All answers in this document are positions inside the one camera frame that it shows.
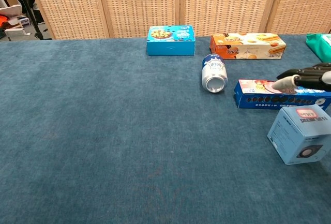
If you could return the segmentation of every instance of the soda can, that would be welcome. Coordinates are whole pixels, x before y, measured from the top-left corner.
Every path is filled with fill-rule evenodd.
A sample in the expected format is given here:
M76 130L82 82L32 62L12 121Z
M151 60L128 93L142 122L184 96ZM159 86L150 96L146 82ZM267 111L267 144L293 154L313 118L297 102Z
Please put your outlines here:
M202 86L212 93L222 91L227 83L228 76L224 61L217 54L210 54L202 60Z

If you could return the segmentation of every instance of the black robot finger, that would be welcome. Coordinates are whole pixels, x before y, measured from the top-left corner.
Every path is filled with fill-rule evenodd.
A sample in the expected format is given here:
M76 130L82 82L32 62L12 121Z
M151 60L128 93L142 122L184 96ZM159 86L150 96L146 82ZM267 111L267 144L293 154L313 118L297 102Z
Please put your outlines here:
M318 67L331 67L331 63L319 63L317 65L314 66L318 66Z
M313 67L307 67L304 70L324 70L324 71L329 71L331 70L331 66L327 67L327 66L313 66Z
M289 77L289 76L293 76L295 74L298 74L298 72L300 71L301 69L290 69L290 70L287 70L285 72L283 72L282 74L278 75L277 76L277 79L282 79L282 78L285 78L285 77Z
M311 77L321 77L325 73L324 70L306 70L306 69L290 69L282 74L280 74L277 79L282 79L285 77L300 75L300 76L311 76Z
M293 81L296 86L319 89L321 91L331 91L331 85L325 84L321 80L321 77L296 76Z

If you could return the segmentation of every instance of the can label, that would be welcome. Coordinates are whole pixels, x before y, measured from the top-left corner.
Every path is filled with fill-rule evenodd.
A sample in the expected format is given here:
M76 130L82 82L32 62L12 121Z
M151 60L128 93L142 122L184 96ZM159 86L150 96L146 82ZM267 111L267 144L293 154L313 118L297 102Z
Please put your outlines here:
M225 70L224 61L217 54L210 54L202 60L202 77L208 75L220 75L227 79L227 71Z

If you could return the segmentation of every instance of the orange snack box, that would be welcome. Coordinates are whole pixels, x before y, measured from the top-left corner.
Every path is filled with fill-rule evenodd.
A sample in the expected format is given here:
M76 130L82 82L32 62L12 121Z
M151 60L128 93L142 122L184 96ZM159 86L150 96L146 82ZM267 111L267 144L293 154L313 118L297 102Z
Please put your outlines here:
M280 59L286 44L277 34L212 34L210 50L224 59Z

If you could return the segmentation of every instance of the cookie box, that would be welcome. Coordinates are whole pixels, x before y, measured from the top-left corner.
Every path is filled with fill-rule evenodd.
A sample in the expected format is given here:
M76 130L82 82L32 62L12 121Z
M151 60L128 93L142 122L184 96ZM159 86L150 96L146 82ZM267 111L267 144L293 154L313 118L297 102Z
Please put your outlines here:
M147 36L147 54L194 55L195 36L193 27L151 26Z
M331 119L317 104L282 108L267 135L286 165L316 162L331 149Z
M277 34L212 34L210 50L224 59L280 59L286 44Z
M234 89L238 108L281 109L317 104L325 110L331 103L331 92L303 87L278 91L273 89L273 83L267 80L238 80Z

